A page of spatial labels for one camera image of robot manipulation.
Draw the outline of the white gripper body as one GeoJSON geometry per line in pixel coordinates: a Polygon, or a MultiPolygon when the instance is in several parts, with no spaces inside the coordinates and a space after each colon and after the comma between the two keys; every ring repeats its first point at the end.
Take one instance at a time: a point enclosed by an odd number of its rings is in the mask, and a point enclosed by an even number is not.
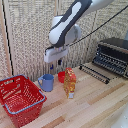
{"type": "Polygon", "coordinates": [[[59,49],[55,49],[54,47],[50,47],[45,50],[44,61],[46,63],[51,63],[55,60],[59,60],[64,57],[68,53],[68,46],[60,47],[59,49]]]}

